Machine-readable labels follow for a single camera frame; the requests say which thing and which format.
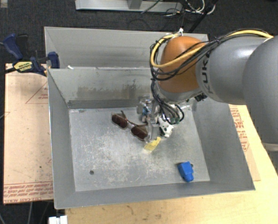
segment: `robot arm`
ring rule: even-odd
[[[204,93],[218,102],[246,105],[278,169],[278,35],[233,34],[212,42],[211,49],[188,36],[169,39],[158,70],[150,57],[157,92],[173,102]]]

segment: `cardboard sheet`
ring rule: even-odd
[[[6,75],[3,203],[53,199],[47,78]]]

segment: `yellow object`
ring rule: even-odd
[[[14,65],[14,68],[19,70],[20,72],[23,72],[25,70],[29,70],[32,68],[32,62],[28,62],[28,61],[18,62]]]
[[[144,148],[148,151],[153,151],[157,147],[157,145],[159,144],[160,141],[161,141],[161,138],[157,137],[156,140],[153,140],[153,141],[149,142],[148,144],[146,144]]]

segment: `blue plastic object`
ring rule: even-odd
[[[59,69],[60,68],[60,61],[59,61],[59,58],[58,58],[58,54],[56,52],[52,51],[47,56],[50,59],[51,67]]]
[[[193,177],[194,171],[193,171],[192,165],[189,161],[178,164],[177,168],[178,168],[180,175],[186,182],[191,182],[194,180],[194,177]]]
[[[16,35],[14,33],[12,33],[3,40],[3,44],[6,48],[6,50],[10,54],[14,55],[16,60],[19,61],[23,58],[23,55],[15,42],[15,38],[16,38]]]

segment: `floor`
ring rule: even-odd
[[[164,17],[161,14],[108,11],[76,11],[75,0],[7,0],[7,8],[0,4],[0,41],[10,33],[27,34],[29,49],[39,57],[45,55],[44,26],[145,30],[172,32],[182,24],[188,31],[196,15]],[[219,36],[238,28],[260,28],[278,34],[278,0],[219,0],[216,10],[205,17],[195,33]],[[0,46],[0,72],[14,57]],[[0,76],[0,116],[4,112],[5,78]],[[4,120],[0,120],[0,212],[5,223],[27,223],[30,204],[3,205]],[[45,223],[46,217],[59,215],[52,203],[35,202],[31,207],[30,223]]]

